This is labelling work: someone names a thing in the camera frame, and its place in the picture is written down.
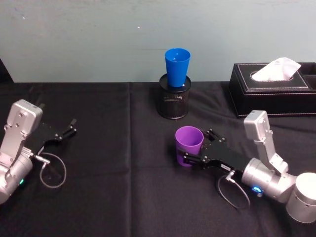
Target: blue led light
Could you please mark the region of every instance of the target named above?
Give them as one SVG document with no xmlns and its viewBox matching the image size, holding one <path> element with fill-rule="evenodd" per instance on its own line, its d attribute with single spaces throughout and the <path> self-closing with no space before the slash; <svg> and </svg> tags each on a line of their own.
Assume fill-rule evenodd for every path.
<svg viewBox="0 0 316 237">
<path fill-rule="evenodd" d="M 252 190 L 255 191 L 256 193 L 260 193 L 260 194 L 262 193 L 262 190 L 257 186 L 253 187 Z"/>
</svg>

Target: purple cup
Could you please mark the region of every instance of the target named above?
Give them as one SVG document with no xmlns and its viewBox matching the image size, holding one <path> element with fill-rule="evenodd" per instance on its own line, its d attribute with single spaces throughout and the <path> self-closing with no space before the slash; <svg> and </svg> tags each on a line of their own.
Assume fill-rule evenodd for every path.
<svg viewBox="0 0 316 237">
<path fill-rule="evenodd" d="M 203 133 L 196 127 L 184 126 L 176 131 L 175 138 L 178 163 L 185 167 L 191 166 L 184 163 L 183 157 L 178 154 L 178 149 L 180 148 L 193 155 L 198 155 L 204 139 Z"/>
</svg>

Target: blue cup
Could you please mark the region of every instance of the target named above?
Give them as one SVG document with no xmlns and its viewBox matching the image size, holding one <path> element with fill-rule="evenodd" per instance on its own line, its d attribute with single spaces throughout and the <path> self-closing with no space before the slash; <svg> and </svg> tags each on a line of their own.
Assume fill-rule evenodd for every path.
<svg viewBox="0 0 316 237">
<path fill-rule="evenodd" d="M 181 87 L 186 81 L 190 52 L 182 48 L 172 48 L 164 55 L 166 59 L 168 85 Z"/>
</svg>

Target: cable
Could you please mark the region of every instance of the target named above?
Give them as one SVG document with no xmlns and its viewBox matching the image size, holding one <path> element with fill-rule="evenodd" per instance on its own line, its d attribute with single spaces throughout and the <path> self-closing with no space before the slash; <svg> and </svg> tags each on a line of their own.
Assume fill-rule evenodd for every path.
<svg viewBox="0 0 316 237">
<path fill-rule="evenodd" d="M 244 196 L 246 197 L 246 199 L 247 199 L 247 204 L 248 204 L 246 207 L 239 207 L 239 206 L 236 206 L 236 205 L 233 204 L 231 201 L 229 201 L 229 200 L 225 197 L 225 195 L 222 193 L 222 190 L 221 190 L 221 188 L 220 188 L 220 182 L 221 182 L 221 180 L 222 180 L 223 178 L 227 178 L 227 177 L 228 177 L 227 180 L 230 181 L 230 182 L 232 182 L 233 184 L 235 184 L 235 185 L 242 191 L 242 193 L 244 194 Z M 247 193 L 242 189 L 242 187 L 241 187 L 234 179 L 230 178 L 229 175 L 228 175 L 228 176 L 223 175 L 222 177 L 219 178 L 219 180 L 217 181 L 217 190 L 218 190 L 219 194 L 222 196 L 222 198 L 225 199 L 225 201 L 228 202 L 230 205 L 232 205 L 234 208 L 236 208 L 236 209 L 247 209 L 247 208 L 250 207 L 250 199 L 249 199 Z"/>
<path fill-rule="evenodd" d="M 43 175 L 43 170 L 44 170 L 45 167 L 46 167 L 46 164 L 43 165 L 43 167 L 41 168 L 41 170 L 40 170 L 40 172 L 39 172 L 39 179 L 40 179 L 40 181 L 41 181 L 46 187 L 48 187 L 48 188 L 50 188 L 50 189 L 57 189 L 57 188 L 59 188 L 59 187 L 62 186 L 62 185 L 65 183 L 65 181 L 66 181 L 67 169 L 66 169 L 65 163 L 64 163 L 57 155 L 54 155 L 54 154 L 52 154 L 52 153 L 42 152 L 41 155 L 47 155 L 47 156 L 55 157 L 55 158 L 59 159 L 59 161 L 62 163 L 62 165 L 63 165 L 63 167 L 64 167 L 64 170 L 65 170 L 65 175 L 64 175 L 63 181 L 62 181 L 59 185 L 51 186 L 51 185 L 46 184 L 46 183 L 43 181 L 42 175 Z"/>
</svg>

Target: black mesh pencil holder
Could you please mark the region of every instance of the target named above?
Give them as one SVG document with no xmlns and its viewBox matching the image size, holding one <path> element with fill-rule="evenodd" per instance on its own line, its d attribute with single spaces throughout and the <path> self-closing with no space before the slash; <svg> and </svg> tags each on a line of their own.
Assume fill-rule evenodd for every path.
<svg viewBox="0 0 316 237">
<path fill-rule="evenodd" d="M 165 74 L 160 78 L 159 84 L 158 113 L 166 119 L 180 119 L 187 115 L 190 78 L 186 77 L 182 87 L 172 87 L 168 85 L 167 74 Z"/>
</svg>

